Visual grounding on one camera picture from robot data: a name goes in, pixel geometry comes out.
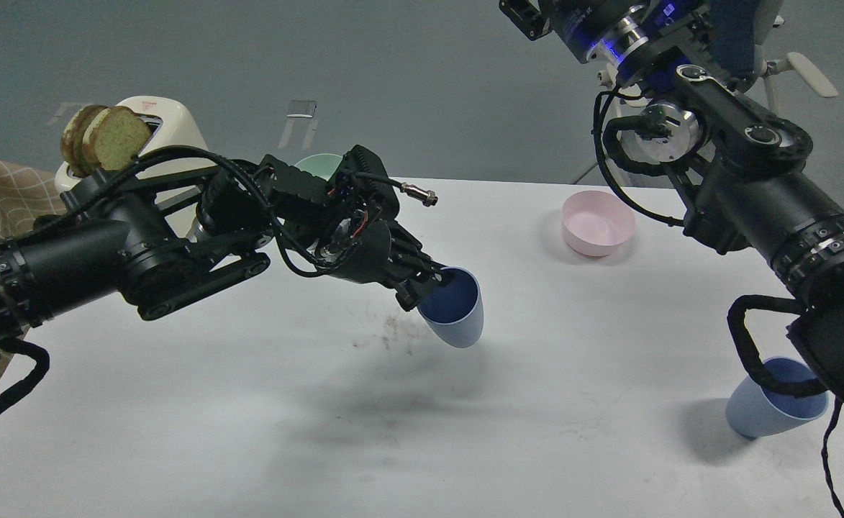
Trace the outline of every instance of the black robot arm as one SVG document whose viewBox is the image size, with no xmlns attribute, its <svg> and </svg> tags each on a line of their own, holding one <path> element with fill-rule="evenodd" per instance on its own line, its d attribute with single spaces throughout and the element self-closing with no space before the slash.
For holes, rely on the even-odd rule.
<svg viewBox="0 0 844 518">
<path fill-rule="evenodd" d="M 823 384 L 844 402 L 844 210 L 802 173 L 812 150 L 809 135 L 747 98 L 742 91 L 750 78 L 725 71 L 711 53 L 717 36 L 720 55 L 753 46 L 733 45 L 731 30 L 712 25 L 711 3 L 699 0 L 540 0 L 539 9 L 527 0 L 500 0 L 499 6 L 531 40 L 555 32 L 579 62 L 605 58 L 616 66 L 617 87 L 607 95 L 638 85 L 650 99 L 642 114 L 603 128 L 612 98 L 596 109 L 602 173 L 606 148 L 626 171 L 668 176 L 687 207 L 684 218 L 643 213 L 684 227 L 685 235 L 718 253 L 753 246 L 794 295 L 791 303 L 741 298 L 730 312 L 753 379 L 794 396 L 813 394 Z M 726 68 L 737 69 L 737 63 Z M 623 150 L 626 131 L 648 161 Z M 705 160 L 699 151 L 708 144 L 714 156 Z M 694 180 L 689 171 L 697 173 Z M 605 178 L 636 207 L 609 171 Z M 801 315 L 789 338 L 822 384 L 785 386 L 771 379 L 745 338 L 744 309 Z"/>
<path fill-rule="evenodd" d="M 178 158 L 215 165 L 136 178 Z M 272 239 L 300 275 L 376 282 L 396 292 L 402 309 L 415 308 L 449 279 L 396 222 L 394 187 L 426 206 L 437 201 L 432 191 L 390 179 L 380 158 L 360 145 L 328 181 L 271 155 L 253 164 L 179 145 L 136 158 L 123 171 L 97 171 L 62 195 L 65 215 L 0 242 L 0 348 L 39 363 L 0 406 L 21 399 L 47 370 L 47 354 L 20 340 L 28 327 L 115 291 L 143 320 L 161 318 L 263 272 L 269 258 L 258 250 Z M 159 193 L 181 188 L 155 203 Z M 179 237 L 165 217 L 192 204 L 192 232 Z M 290 250 L 314 269 L 297 268 Z"/>
</svg>

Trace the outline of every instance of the light blue cup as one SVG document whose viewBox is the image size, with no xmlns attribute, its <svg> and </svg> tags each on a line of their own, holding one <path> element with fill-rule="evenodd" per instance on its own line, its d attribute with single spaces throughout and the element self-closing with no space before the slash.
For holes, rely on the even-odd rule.
<svg viewBox="0 0 844 518">
<path fill-rule="evenodd" d="M 340 163 L 342 163 L 342 155 L 320 153 L 300 160 L 294 164 L 294 167 L 313 176 L 319 176 L 323 180 L 329 180 L 336 168 L 339 168 Z"/>
<path fill-rule="evenodd" d="M 764 362 L 764 367 L 780 381 L 815 378 L 809 367 L 792 358 L 770 358 Z M 827 393 L 799 398 L 777 394 L 759 386 L 748 376 L 728 399 L 725 419 L 735 432 L 745 437 L 764 437 L 819 419 L 827 410 L 827 400 Z"/>
<path fill-rule="evenodd" d="M 473 276 L 463 268 L 447 266 L 454 274 L 447 286 L 438 286 L 419 303 L 419 314 L 438 337 L 453 347 L 470 347 L 482 335 L 482 293 Z"/>
</svg>

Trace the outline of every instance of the green cup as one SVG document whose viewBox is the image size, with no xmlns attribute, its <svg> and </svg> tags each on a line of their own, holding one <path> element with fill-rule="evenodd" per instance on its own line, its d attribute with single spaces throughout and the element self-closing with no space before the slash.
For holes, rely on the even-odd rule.
<svg viewBox="0 0 844 518">
<path fill-rule="evenodd" d="M 294 164 L 294 167 L 313 176 L 319 176 L 323 180 L 329 180 L 336 168 L 339 168 L 340 163 L 342 163 L 342 155 L 320 153 L 300 160 Z"/>
</svg>

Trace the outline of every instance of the table surface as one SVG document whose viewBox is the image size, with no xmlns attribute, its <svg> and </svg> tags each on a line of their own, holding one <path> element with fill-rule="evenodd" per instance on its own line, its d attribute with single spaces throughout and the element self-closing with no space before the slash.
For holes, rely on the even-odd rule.
<svg viewBox="0 0 844 518">
<path fill-rule="evenodd" d="M 758 440 L 725 423 L 745 376 L 725 312 L 786 294 L 754 250 L 638 217 L 592 259 L 560 236 L 582 188 L 415 183 L 441 201 L 399 221 L 477 275 L 477 345 L 280 260 L 156 322 L 100 299 L 28 335 L 51 371 L 0 417 L 0 517 L 834 515 L 827 415 Z M 631 194 L 682 213 L 672 191 Z M 796 356 L 790 318 L 748 321 L 765 357 Z M 843 430 L 831 451 L 844 496 Z"/>
</svg>

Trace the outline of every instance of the bread slice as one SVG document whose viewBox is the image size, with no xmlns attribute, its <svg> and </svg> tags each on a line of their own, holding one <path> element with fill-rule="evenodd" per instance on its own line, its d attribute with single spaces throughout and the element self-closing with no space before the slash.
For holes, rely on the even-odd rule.
<svg viewBox="0 0 844 518">
<path fill-rule="evenodd" d="M 96 118 L 96 115 L 106 108 L 108 107 L 101 104 L 86 106 L 76 112 L 76 115 L 67 122 L 67 127 L 63 129 L 63 135 L 60 137 L 60 154 L 63 155 L 67 164 L 70 164 L 70 169 L 77 178 L 85 178 L 92 173 L 83 159 L 83 134 L 86 134 L 86 128 L 89 128 L 90 122 Z"/>
<path fill-rule="evenodd" d="M 150 128 L 130 108 L 114 106 L 93 118 L 83 134 L 83 157 L 92 170 L 120 171 L 150 139 Z"/>
</svg>

